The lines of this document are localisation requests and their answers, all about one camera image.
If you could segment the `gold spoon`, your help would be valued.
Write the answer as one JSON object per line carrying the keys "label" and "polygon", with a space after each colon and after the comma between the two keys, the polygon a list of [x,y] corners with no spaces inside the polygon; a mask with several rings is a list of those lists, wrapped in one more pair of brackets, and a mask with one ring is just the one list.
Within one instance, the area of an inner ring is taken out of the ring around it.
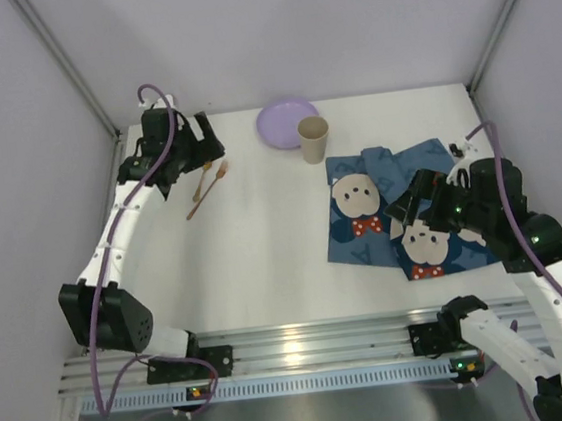
{"label": "gold spoon", "polygon": [[195,193],[193,194],[193,197],[192,197],[192,201],[194,203],[198,203],[199,199],[201,198],[201,194],[202,194],[201,190],[202,190],[203,184],[205,182],[204,180],[205,180],[205,177],[206,177],[208,171],[211,169],[211,167],[212,167],[212,162],[206,162],[203,165],[203,168],[201,170],[201,176],[199,178],[199,183],[198,183],[198,185],[196,187],[196,190],[195,190]]}

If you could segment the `copper fork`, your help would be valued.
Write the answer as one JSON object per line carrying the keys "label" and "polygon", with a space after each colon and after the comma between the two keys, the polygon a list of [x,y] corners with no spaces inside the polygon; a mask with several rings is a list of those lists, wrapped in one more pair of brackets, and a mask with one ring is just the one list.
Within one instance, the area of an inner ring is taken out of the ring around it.
{"label": "copper fork", "polygon": [[195,203],[194,203],[194,206],[192,207],[192,209],[190,210],[190,212],[186,216],[187,220],[191,220],[195,216],[195,213],[198,211],[198,208],[206,200],[207,196],[211,193],[214,186],[216,186],[219,183],[219,181],[224,179],[224,177],[228,173],[228,168],[229,168],[229,162],[227,160],[223,160],[220,163],[220,166],[216,170],[217,172],[215,173],[213,181],[206,188],[206,190],[196,189],[194,197],[193,197],[193,201]]}

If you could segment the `blue cartoon placemat cloth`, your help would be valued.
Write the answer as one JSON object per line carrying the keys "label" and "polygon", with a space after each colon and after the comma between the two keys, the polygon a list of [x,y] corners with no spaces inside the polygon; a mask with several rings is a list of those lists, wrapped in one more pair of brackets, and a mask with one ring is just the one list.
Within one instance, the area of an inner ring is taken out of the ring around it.
{"label": "blue cartoon placemat cloth", "polygon": [[365,148],[359,155],[329,157],[328,260],[358,266],[394,267],[408,280],[438,278],[496,262],[474,232],[433,232],[421,219],[402,225],[387,206],[407,190],[423,168],[451,173],[456,159],[431,138],[398,153]]}

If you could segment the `purple plastic plate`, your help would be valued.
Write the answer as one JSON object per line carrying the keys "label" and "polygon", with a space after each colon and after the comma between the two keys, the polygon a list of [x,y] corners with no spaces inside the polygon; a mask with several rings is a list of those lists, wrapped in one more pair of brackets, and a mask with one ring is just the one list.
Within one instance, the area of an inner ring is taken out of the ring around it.
{"label": "purple plastic plate", "polygon": [[284,97],[260,110],[256,131],[266,145],[279,150],[300,147],[298,124],[307,117],[318,116],[318,109],[303,97]]}

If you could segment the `beige paper cup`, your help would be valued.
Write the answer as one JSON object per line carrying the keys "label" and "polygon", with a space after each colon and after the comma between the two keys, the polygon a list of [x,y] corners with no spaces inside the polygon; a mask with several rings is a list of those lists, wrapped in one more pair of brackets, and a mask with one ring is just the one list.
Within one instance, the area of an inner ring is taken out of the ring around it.
{"label": "beige paper cup", "polygon": [[325,157],[329,137],[328,122],[320,116],[306,117],[299,122],[297,128],[304,161],[317,165]]}

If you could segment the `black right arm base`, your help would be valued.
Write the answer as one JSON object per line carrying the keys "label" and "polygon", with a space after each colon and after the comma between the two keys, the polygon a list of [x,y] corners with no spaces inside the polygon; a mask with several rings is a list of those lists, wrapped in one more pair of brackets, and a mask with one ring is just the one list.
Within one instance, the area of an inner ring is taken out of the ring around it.
{"label": "black right arm base", "polygon": [[453,343],[437,322],[411,324],[408,333],[412,351],[417,357],[437,359],[453,351]]}

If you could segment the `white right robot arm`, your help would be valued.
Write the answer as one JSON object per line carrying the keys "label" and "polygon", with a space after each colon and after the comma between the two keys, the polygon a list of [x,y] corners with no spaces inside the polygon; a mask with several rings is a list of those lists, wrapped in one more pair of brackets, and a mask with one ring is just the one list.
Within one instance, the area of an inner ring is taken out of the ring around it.
{"label": "white right robot arm", "polygon": [[473,295],[449,301],[438,312],[452,342],[483,351],[532,399],[540,421],[562,421],[562,227],[528,209],[523,174],[505,158],[471,162],[469,181],[422,169],[386,208],[402,225],[421,220],[439,233],[468,230],[488,249],[527,299],[543,329],[547,353],[503,324]]}

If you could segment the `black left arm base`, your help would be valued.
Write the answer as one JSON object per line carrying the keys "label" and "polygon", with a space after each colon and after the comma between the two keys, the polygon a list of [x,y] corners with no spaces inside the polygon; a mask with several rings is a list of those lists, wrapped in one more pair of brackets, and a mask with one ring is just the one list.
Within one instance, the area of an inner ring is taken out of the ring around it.
{"label": "black left arm base", "polygon": [[188,362],[171,362],[155,358],[148,364],[146,382],[149,385],[173,384],[194,380],[204,380],[217,376],[218,378],[230,377],[234,365],[232,346],[221,345],[203,347],[196,358],[208,363],[215,369],[209,370],[205,365]]}

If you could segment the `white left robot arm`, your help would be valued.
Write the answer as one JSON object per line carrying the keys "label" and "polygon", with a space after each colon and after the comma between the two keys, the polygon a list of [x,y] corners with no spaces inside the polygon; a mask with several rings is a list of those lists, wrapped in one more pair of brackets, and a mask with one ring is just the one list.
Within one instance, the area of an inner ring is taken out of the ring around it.
{"label": "white left robot arm", "polygon": [[115,198],[88,265],[58,303],[78,344],[149,356],[193,357],[197,336],[159,325],[136,298],[139,260],[154,220],[184,173],[224,156],[207,115],[155,106],[142,113],[135,153],[120,165]]}

